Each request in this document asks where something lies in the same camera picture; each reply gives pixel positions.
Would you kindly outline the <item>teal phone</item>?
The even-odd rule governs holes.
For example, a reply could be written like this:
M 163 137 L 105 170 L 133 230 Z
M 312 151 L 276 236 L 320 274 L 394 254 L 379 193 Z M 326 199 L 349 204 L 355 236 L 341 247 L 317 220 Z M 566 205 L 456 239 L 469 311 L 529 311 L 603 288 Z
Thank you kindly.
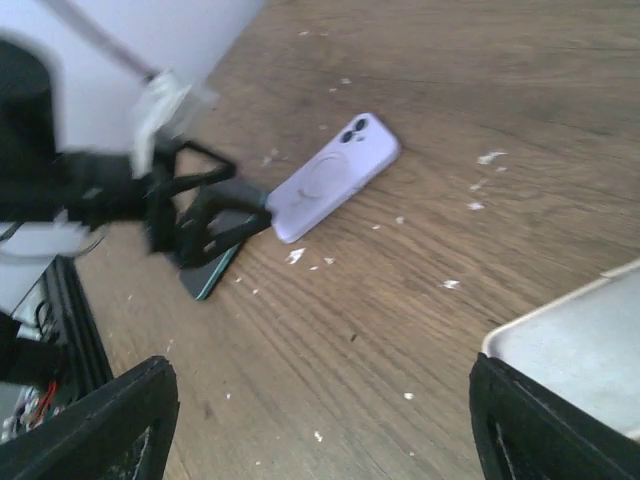
M 211 186 L 200 187 L 197 190 L 198 192 L 221 192 L 241 199 L 260 202 L 266 206 L 266 193 L 241 177 L 235 177 Z M 247 219 L 246 215 L 225 213 L 220 217 L 220 226 L 223 228 L 233 227 Z M 178 268 L 174 264 L 179 269 L 180 281 L 188 293 L 196 300 L 207 298 L 247 240 L 233 246 L 224 254 L 200 268 Z

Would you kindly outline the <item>beige phone case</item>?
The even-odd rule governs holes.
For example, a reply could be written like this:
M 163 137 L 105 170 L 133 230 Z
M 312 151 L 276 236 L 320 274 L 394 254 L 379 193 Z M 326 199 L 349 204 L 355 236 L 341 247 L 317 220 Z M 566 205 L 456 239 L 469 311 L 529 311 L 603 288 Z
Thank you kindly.
M 482 351 L 637 440 L 638 261 L 495 329 Z

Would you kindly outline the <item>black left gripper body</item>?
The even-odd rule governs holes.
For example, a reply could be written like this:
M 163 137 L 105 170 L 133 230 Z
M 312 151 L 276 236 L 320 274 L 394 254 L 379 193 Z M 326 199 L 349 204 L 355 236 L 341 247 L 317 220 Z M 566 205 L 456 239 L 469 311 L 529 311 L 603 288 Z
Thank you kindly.
M 71 151 L 58 156 L 66 184 L 55 198 L 71 222 L 95 230 L 113 222 L 143 224 L 150 250 L 173 249 L 173 200 L 168 186 L 173 181 L 173 153 L 157 149 L 151 171 L 140 178 L 132 173 L 125 154 Z

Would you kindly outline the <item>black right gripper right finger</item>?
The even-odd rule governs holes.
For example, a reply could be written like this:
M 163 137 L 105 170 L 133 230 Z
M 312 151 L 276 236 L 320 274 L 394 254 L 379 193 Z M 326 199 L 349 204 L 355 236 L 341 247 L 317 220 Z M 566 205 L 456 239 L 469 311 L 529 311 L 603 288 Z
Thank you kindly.
M 486 479 L 637 479 L 639 444 L 507 363 L 480 353 L 469 375 Z

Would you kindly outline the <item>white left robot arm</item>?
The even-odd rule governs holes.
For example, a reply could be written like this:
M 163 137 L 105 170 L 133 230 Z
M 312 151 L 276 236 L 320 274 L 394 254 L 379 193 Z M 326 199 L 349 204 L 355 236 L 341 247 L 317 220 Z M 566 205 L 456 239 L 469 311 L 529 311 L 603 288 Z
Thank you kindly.
M 1 219 L 22 225 L 69 220 L 95 230 L 141 222 L 153 253 L 181 269 L 199 268 L 266 229 L 262 205 L 215 193 L 236 165 L 180 138 L 152 140 L 151 169 L 137 177 L 129 154 L 59 152 L 53 133 L 53 84 L 27 49 L 1 43 Z

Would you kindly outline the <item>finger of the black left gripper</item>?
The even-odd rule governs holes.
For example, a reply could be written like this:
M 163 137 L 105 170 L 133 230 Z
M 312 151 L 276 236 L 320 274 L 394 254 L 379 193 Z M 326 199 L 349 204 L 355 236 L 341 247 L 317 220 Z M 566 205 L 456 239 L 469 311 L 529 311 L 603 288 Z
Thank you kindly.
M 232 159 L 198 141 L 165 142 L 154 150 L 149 196 L 171 198 L 231 179 L 236 171 L 237 165 Z
M 233 227 L 221 227 L 225 213 L 248 217 Z M 221 192 L 198 192 L 179 219 L 171 258 L 178 268 L 200 268 L 233 246 L 271 225 L 272 213 L 260 202 Z

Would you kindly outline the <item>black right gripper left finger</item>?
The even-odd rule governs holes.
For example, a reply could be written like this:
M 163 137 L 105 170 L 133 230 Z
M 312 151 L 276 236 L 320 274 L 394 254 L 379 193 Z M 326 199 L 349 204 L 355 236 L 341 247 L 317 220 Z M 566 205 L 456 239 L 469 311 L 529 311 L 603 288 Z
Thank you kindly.
M 161 479 L 179 412 L 175 371 L 141 362 L 1 446 L 3 479 Z

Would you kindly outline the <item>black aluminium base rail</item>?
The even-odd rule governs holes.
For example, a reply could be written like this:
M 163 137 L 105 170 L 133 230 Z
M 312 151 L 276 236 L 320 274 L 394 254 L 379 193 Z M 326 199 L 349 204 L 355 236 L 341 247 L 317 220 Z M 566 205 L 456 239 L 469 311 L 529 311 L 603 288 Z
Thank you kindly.
M 69 405 L 113 379 L 74 261 L 57 256 L 13 312 L 1 313 L 1 381 L 56 387 Z

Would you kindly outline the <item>lilac phone case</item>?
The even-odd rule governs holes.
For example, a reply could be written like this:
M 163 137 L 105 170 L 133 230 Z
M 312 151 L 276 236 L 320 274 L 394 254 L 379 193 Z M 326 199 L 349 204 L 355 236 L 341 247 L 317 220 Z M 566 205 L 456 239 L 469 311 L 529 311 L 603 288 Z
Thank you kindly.
M 361 113 L 267 198 L 282 242 L 302 238 L 396 161 L 401 144 L 374 114 Z

